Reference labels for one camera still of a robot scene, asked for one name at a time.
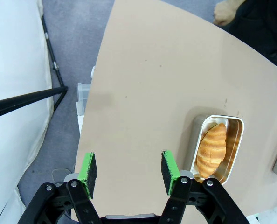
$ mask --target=clear plastic box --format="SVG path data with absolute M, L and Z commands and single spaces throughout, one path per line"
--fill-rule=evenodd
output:
M 89 97 L 89 91 L 90 91 L 90 84 L 77 84 L 77 102 L 76 102 L 76 110 L 77 115 L 82 116 L 84 115 L 84 111 L 86 109 L 87 100 Z

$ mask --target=bolt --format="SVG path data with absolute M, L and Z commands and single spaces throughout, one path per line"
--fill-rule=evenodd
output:
M 77 182 L 76 182 L 76 181 L 73 181 L 73 182 L 71 183 L 71 186 L 72 186 L 72 187 L 76 187 L 76 186 L 77 186 Z
M 207 181 L 207 185 L 208 185 L 208 186 L 212 186 L 212 185 L 213 185 L 213 181 L 212 181 L 212 180 L 208 180 L 208 181 Z
M 188 182 L 188 179 L 187 179 L 187 178 L 183 177 L 183 178 L 181 179 L 181 183 L 187 183 L 187 182 Z
M 48 185 L 47 187 L 46 187 L 46 190 L 48 190 L 48 191 L 50 191 L 50 190 L 52 190 L 52 186 L 50 186 L 50 185 Z

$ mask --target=croissant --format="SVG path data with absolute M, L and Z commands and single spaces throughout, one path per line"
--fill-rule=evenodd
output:
M 226 155 L 227 128 L 223 123 L 212 127 L 200 143 L 197 167 L 202 178 L 208 178 Z

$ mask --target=white backdrop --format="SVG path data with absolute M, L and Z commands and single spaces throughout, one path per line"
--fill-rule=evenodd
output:
M 37 0 L 0 0 L 0 100 L 49 88 L 48 52 Z M 0 117 L 0 214 L 12 198 L 5 211 L 16 213 L 16 219 L 21 215 L 23 205 L 15 189 L 41 147 L 52 111 L 49 98 Z

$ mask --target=beige tabletop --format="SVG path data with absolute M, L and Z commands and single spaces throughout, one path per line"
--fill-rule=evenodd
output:
M 277 206 L 277 67 L 209 22 L 157 0 L 116 0 L 76 159 L 96 153 L 99 214 L 160 215 L 161 152 L 183 167 L 193 119 L 238 116 L 244 135 L 224 185 L 245 215 Z M 183 220 L 206 223 L 193 206 Z

